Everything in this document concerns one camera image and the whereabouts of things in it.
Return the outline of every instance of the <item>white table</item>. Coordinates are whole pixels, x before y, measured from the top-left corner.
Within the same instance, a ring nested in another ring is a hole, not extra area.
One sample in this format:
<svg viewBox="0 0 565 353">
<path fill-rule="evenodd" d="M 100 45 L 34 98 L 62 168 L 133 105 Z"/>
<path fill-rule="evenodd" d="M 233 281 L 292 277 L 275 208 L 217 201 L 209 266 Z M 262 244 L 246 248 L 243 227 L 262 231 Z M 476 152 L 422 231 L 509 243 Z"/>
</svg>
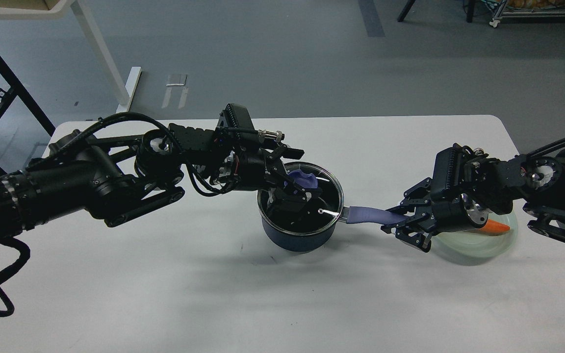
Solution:
<svg viewBox="0 0 565 353">
<path fill-rule="evenodd" d="M 84 0 L 60 0 L 49 10 L 0 7 L 0 20 L 54 20 L 64 16 L 69 7 L 71 7 L 72 12 L 76 16 L 76 20 L 78 20 L 88 40 L 88 44 L 95 53 L 102 71 L 108 79 L 110 89 L 117 98 L 117 102 L 119 102 L 117 112 L 130 110 L 134 92 L 141 76 L 141 67 L 134 66 L 130 68 L 130 74 L 128 74 L 128 78 L 124 83 L 119 70 L 117 70 L 117 65 L 115 65 L 115 61 L 108 50 L 108 46 L 103 40 L 102 32 Z"/>
<path fill-rule="evenodd" d="M 215 121 L 175 121 L 213 128 Z M 65 123 L 52 141 L 88 122 Z M 454 142 L 516 154 L 493 116 L 258 119 L 341 181 L 347 205 L 390 207 Z M 98 136 L 143 133 L 144 123 Z M 20 236 L 2 352 L 565 352 L 565 244 L 525 226 L 478 266 L 338 224 L 307 254 L 264 234 L 256 194 L 184 198 L 117 228 L 85 212 Z"/>
</svg>

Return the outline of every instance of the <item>orange carrot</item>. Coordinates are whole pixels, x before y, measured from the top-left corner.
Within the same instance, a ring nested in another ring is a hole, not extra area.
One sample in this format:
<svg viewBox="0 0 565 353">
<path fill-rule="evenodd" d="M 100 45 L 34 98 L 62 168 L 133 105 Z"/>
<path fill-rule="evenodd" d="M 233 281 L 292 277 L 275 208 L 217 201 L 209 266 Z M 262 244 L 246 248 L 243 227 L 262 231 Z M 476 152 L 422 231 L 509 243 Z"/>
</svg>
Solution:
<svg viewBox="0 0 565 353">
<path fill-rule="evenodd" d="M 509 232 L 509 229 L 510 228 L 507 224 L 503 224 L 497 221 L 493 221 L 492 219 L 488 219 L 487 223 L 483 226 L 483 228 L 474 229 L 473 232 L 484 233 L 487 235 L 500 235 Z"/>
</svg>

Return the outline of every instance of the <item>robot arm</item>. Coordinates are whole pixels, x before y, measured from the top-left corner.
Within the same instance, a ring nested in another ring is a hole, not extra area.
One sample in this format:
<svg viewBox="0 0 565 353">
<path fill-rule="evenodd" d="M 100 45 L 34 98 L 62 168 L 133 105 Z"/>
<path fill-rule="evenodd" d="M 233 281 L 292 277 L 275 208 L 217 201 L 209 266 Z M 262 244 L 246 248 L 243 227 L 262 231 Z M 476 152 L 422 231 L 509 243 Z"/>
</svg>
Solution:
<svg viewBox="0 0 565 353">
<path fill-rule="evenodd" d="M 565 139 L 509 161 L 489 158 L 483 150 L 453 145 L 439 152 L 433 178 L 404 192 L 401 203 L 390 209 L 408 215 L 405 221 L 381 227 L 397 239 L 424 252 L 440 232 L 481 228 L 489 212 L 508 214 L 513 201 L 525 199 L 525 212 L 536 217 L 534 232 L 565 243 Z"/>
<path fill-rule="evenodd" d="M 146 121 L 158 129 L 139 136 L 93 135 L 127 120 Z M 237 104 L 227 105 L 214 130 L 175 124 L 167 128 L 135 113 L 75 130 L 49 145 L 47 158 L 0 177 L 0 245 L 20 251 L 20 258 L 0 272 L 0 285 L 29 259 L 29 248 L 14 238 L 23 230 L 83 208 L 108 227 L 127 223 L 182 198 L 184 189 L 177 185 L 184 177 L 183 165 L 204 196 L 265 190 L 272 208 L 300 212 L 321 190 L 301 187 L 287 175 L 281 158 L 300 159 L 304 151 L 290 148 L 283 139 L 280 131 L 255 130 L 247 109 Z M 111 154 L 114 148 L 122 150 Z M 128 158 L 134 158 L 136 176 L 124 174 L 117 165 Z M 0 316 L 11 315 L 14 307 L 1 288 L 0 297 L 7 307 Z"/>
</svg>

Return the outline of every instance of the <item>purple handle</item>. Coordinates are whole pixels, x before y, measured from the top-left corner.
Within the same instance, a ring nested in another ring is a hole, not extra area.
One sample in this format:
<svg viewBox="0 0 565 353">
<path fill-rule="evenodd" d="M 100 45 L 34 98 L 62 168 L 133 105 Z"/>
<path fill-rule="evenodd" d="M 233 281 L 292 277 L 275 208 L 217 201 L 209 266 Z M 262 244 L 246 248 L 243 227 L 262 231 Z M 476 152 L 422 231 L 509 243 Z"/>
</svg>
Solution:
<svg viewBox="0 0 565 353">
<path fill-rule="evenodd" d="M 405 219 L 407 219 L 405 215 L 379 210 L 378 208 L 352 206 L 350 207 L 346 223 L 394 224 L 399 223 L 399 221 L 404 221 Z"/>
</svg>

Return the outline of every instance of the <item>translucent plate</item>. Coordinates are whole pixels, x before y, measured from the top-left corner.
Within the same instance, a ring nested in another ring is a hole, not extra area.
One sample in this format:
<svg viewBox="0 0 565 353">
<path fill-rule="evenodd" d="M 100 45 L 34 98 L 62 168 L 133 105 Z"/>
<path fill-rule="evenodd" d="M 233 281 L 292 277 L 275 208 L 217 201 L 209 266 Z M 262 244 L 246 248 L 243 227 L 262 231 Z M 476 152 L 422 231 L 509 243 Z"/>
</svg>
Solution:
<svg viewBox="0 0 565 353">
<path fill-rule="evenodd" d="M 433 245 L 440 245 L 440 248 L 446 246 L 460 255 L 476 259 L 498 256 L 511 248 L 514 243 L 518 233 L 518 220 L 513 212 L 507 215 L 489 214 L 489 219 L 507 224 L 511 229 L 501 235 L 477 232 L 440 233 L 433 237 Z"/>
</svg>

